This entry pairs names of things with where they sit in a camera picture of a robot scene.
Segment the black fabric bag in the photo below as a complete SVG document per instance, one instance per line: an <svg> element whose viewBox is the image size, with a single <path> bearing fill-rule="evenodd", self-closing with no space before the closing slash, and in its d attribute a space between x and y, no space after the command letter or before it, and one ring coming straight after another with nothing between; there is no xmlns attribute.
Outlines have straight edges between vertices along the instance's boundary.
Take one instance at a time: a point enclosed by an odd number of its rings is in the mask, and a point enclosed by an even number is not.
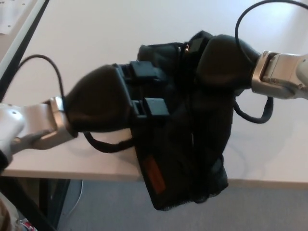
<svg viewBox="0 0 308 231"><path fill-rule="evenodd" d="M250 87L247 75L251 67L235 54L233 63L203 65L198 73L199 61L215 56L211 50L205 54L211 42L216 49L224 43L235 48L232 37L214 37L201 31L187 43L141 46L139 50L139 61L151 61L169 76L166 85L130 89L132 99L163 98L170 113L164 125L131 129L133 137L139 137L135 143L138 161L158 210L192 201L202 203L228 186L222 153L231 133L235 90ZM258 53L252 53L256 60ZM225 77L216 77L224 65L232 69L229 82ZM200 84L205 81L202 75L216 81L209 81L209 86Z"/></svg>

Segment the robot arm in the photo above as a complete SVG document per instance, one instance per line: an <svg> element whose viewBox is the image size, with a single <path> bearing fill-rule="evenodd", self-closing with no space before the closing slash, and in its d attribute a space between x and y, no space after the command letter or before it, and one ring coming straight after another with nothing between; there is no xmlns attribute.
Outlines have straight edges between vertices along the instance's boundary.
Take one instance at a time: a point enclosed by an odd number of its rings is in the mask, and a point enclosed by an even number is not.
<svg viewBox="0 0 308 231"><path fill-rule="evenodd" d="M308 100L308 55L263 52L251 87L254 93L274 98Z"/></svg>
<svg viewBox="0 0 308 231"><path fill-rule="evenodd" d="M17 152L49 149L77 137L59 97L27 107L0 104L0 127L1 170L12 162Z"/></svg>

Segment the black cable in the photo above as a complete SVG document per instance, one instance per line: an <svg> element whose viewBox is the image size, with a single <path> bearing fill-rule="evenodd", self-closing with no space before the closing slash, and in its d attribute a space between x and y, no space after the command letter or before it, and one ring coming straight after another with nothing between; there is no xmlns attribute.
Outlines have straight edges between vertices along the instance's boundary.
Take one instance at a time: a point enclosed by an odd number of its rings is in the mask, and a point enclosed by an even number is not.
<svg viewBox="0 0 308 231"><path fill-rule="evenodd" d="M248 7L241 14L241 16L238 18L238 20L236 22L236 26L235 26L235 42L236 42L238 49L241 51L241 53L243 54L245 59L251 64L252 67L255 66L255 63L248 57L247 53L243 50L241 43L240 43L240 39L239 39L239 35L238 35L240 23L241 23L242 19L244 18L244 16L248 12L250 12L252 9L254 9L254 8L260 6L260 5L264 5L264 4L267 4L267 3L274 3L274 2L289 3L289 4L300 6L304 9L308 10L308 6L306 4L301 3L301 2L297 2L297 1L293 1L293 0L264 0L264 1L258 2L256 4ZM269 119L271 118L271 116L273 114L273 108L274 108L274 99L272 97L268 97L266 104L264 106L262 117L261 118L254 118L254 117L249 116L248 114L244 113L240 109L240 107L239 107L239 105L237 104L236 101L234 103L234 110L240 117L242 117L243 119L246 119L249 122L256 123L256 124L263 124L263 123L266 123L267 121L269 121Z"/></svg>
<svg viewBox="0 0 308 231"><path fill-rule="evenodd" d="M298 2L298 1L293 1L293 0L264 0L264 1L261 1L261 2L258 2L256 4L253 4L252 6L248 7L242 14L241 16L238 18L237 22L236 22L236 26L235 26L235 41L236 41L236 45L237 47L239 48L239 50L242 52L243 56L246 58L246 60L248 62L250 62L250 64L252 66L255 65L255 63L248 57L248 55L246 54L246 52L243 50L241 44L240 44L240 39L239 39L239 26L240 26L240 23L242 21L242 19L245 17L246 14L248 14L248 12L250 12L252 9L260 6L260 5L264 5L264 4L267 4L267 3L278 3L278 2L281 2L281 3L289 3L289 4L292 4L292 5L296 5L296 6L300 6L306 10L308 10L308 5L304 4L304 3L301 3L301 2Z"/></svg>
<svg viewBox="0 0 308 231"><path fill-rule="evenodd" d="M63 89L63 82L62 82L62 77L61 77L61 74L60 74L60 71L57 67L57 65L54 63L53 60L51 60L51 58L45 56L45 55L42 55L42 54L33 54L33 55L30 55L28 57L26 57L23 61L20 62L20 64L18 65L18 68L14 74L14 76L17 74L17 72L20 70L20 68L26 63L28 62L29 60L31 59L34 59L34 58L40 58L40 59L44 59L46 60L47 62L49 62L52 67L54 68L56 74L57 74L57 78L58 78L58 81L59 81L59 88L60 88L60 96L61 96L61 99L62 99L62 106L63 106L63 110L64 110L64 113L67 117L67 111L66 111L66 102L65 102L65 96L64 96L64 89Z"/></svg>

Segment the table leg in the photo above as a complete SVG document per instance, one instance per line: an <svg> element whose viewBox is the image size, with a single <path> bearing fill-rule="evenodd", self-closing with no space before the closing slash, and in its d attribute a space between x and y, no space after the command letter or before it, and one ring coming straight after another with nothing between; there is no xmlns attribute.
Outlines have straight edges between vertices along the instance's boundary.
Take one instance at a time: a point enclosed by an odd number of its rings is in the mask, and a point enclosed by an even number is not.
<svg viewBox="0 0 308 231"><path fill-rule="evenodd" d="M0 177L0 190L38 230L56 231L16 178Z"/></svg>
<svg viewBox="0 0 308 231"><path fill-rule="evenodd" d="M55 190L51 193L51 183L53 180L54 179L39 180L39 208L51 224L57 228L70 180L56 180Z"/></svg>
<svg viewBox="0 0 308 231"><path fill-rule="evenodd" d="M39 198L38 205L41 212L48 218L48 208L51 200L50 180L39 179Z"/></svg>

